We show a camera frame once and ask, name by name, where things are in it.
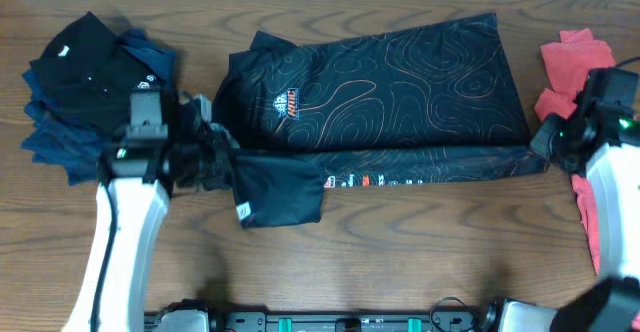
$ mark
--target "fabric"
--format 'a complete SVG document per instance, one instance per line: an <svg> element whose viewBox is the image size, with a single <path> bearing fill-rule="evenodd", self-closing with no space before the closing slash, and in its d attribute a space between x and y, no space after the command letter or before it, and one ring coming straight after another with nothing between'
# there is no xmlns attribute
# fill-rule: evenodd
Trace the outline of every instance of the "fabric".
<svg viewBox="0 0 640 332"><path fill-rule="evenodd" d="M115 50L120 52L110 55ZM123 53L126 54L124 61L108 61L120 58ZM173 89L175 51L156 46L140 29L127 31L116 38L91 13L61 32L47 46L43 57L32 61L32 66L36 68L23 74L23 79L32 92L31 102L25 106L25 113L34 120L35 131L23 142L22 148L35 152L34 163L62 165L67 172L69 185L95 180L95 163L105 145L111 141L111 134L114 132L112 129L122 125L122 121L128 122L130 82L126 81L126 76L131 63L136 66L136 70L144 71L144 75L136 78L143 77L149 82L149 75L157 76L157 81L162 81L165 89ZM77 71L85 68L85 65L103 66L102 69L106 69L103 73L98 67L90 68L97 71L92 73L93 82L108 81L109 78L100 77L103 74L115 78L113 83L119 87L109 97L102 99L96 98L93 93L94 90L99 90L97 84L71 83L77 78ZM118 80L118 76L124 76L123 80ZM44 90L42 85L48 86L48 89ZM116 109L113 110L110 109L113 107L110 105L111 97L116 100ZM100 117L96 118L117 122L109 126L100 121L100 126L96 126L84 118L90 113L73 112L77 106L80 106L81 111L92 111L98 102L109 104L109 107L99 108L106 108L110 112L106 116L97 113L96 116Z"/></svg>
<svg viewBox="0 0 640 332"><path fill-rule="evenodd" d="M545 168L493 14L310 46L258 32L229 56L213 109L243 148L296 153L327 187Z"/></svg>
<svg viewBox="0 0 640 332"><path fill-rule="evenodd" d="M324 176L287 155L233 150L233 195L242 227L319 222Z"/></svg>
<svg viewBox="0 0 640 332"><path fill-rule="evenodd" d="M589 251L596 274L600 274L600 236L598 232L598 207L593 188L588 179L578 175L571 176L571 187L576 193L576 203L584 230L587 232Z"/></svg>
<svg viewBox="0 0 640 332"><path fill-rule="evenodd" d="M67 26L30 64L42 92L58 105L56 114L104 135L128 123L132 88L164 84L91 12Z"/></svg>
<svg viewBox="0 0 640 332"><path fill-rule="evenodd" d="M536 111L540 121L544 122L547 116L552 113L555 113L564 119L568 119L571 117L573 112L575 112L577 107L578 106L566 96L545 88L533 109Z"/></svg>
<svg viewBox="0 0 640 332"><path fill-rule="evenodd" d="M596 40L588 28L560 31L560 41L540 47L547 75L556 93L575 100L589 70L615 66L611 48Z"/></svg>

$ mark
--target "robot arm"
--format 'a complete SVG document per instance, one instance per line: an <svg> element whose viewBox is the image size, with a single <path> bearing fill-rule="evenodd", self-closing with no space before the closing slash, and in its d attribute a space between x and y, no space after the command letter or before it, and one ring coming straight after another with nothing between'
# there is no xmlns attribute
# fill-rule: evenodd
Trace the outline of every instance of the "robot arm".
<svg viewBox="0 0 640 332"><path fill-rule="evenodd" d="M159 181L144 183L142 178L116 178L108 189L102 184L98 187L96 201L96 232L87 270L63 330L90 331L92 311L97 308L94 329L143 331L151 256L158 230L169 210L169 195ZM116 216L115 237L110 256L105 258L112 208ZM99 287L102 268L106 269Z"/></svg>
<svg viewBox="0 0 640 332"><path fill-rule="evenodd" d="M640 147L603 145L587 178L598 207L600 276L640 279Z"/></svg>

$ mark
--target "stack of folded shirts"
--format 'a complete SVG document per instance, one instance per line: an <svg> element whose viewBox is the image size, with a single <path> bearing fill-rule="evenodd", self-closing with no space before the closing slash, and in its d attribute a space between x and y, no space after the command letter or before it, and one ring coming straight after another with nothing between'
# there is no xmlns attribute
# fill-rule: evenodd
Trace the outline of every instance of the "stack of folded shirts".
<svg viewBox="0 0 640 332"><path fill-rule="evenodd" d="M96 160L129 122L133 89L173 91L175 51L133 29L116 36L91 12L71 23L23 74L33 162L61 165L69 184L95 180Z"/></svg>

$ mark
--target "table surface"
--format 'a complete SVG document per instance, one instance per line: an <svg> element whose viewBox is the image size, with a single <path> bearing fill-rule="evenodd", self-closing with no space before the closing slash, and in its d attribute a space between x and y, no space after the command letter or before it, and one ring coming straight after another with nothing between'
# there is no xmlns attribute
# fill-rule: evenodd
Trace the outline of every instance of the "table surface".
<svg viewBox="0 0 640 332"><path fill-rule="evenodd" d="M84 275L94 183L31 163L20 74L86 11L179 51L178 86L214 96L227 55L257 30L296 43L497 12L532 131L549 86L540 45L590 27L617 60L640 54L640 0L0 0L0 330L57 330ZM177 198L153 257L147 309L182 298L272 310L417 310L503 294L558 307L595 281L559 169L490 182L327 191L318 224L241 230L230 192Z"/></svg>

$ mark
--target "topographic pattern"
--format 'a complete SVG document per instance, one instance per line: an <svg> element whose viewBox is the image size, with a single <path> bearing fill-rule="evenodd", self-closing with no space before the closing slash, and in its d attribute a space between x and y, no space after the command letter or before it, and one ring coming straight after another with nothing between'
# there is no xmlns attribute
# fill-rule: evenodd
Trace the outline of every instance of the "topographic pattern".
<svg viewBox="0 0 640 332"><path fill-rule="evenodd" d="M214 116L244 148L295 152L327 187L541 172L494 14L296 46L258 32Z"/></svg>

